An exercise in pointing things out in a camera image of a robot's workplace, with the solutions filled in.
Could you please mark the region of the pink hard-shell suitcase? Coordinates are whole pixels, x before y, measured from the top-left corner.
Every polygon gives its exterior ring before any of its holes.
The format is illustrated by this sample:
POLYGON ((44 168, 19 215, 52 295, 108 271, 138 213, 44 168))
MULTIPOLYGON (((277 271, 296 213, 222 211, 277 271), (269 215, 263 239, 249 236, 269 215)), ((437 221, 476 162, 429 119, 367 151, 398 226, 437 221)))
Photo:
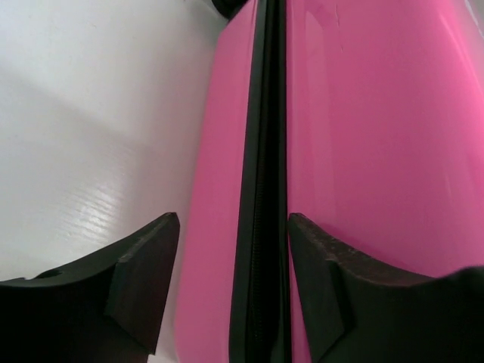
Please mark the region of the pink hard-shell suitcase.
POLYGON ((314 362, 288 219, 388 265, 483 269, 483 3, 217 1, 180 362, 314 362))

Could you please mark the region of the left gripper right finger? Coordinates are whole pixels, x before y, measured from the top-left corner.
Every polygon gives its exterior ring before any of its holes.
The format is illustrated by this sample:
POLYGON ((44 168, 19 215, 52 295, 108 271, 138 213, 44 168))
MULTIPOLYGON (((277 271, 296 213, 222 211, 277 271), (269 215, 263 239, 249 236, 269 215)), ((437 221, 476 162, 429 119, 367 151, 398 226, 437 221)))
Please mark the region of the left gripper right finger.
POLYGON ((483 269, 440 278, 381 262, 301 213, 287 223, 314 362, 481 362, 483 269))

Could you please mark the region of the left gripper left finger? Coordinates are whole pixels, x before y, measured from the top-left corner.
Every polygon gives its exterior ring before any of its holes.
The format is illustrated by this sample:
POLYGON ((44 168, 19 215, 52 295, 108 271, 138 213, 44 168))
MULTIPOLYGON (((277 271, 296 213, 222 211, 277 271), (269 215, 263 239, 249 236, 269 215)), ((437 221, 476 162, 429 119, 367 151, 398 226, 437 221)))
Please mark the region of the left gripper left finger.
POLYGON ((1 283, 3 362, 146 362, 178 247, 166 213, 80 259, 1 283))

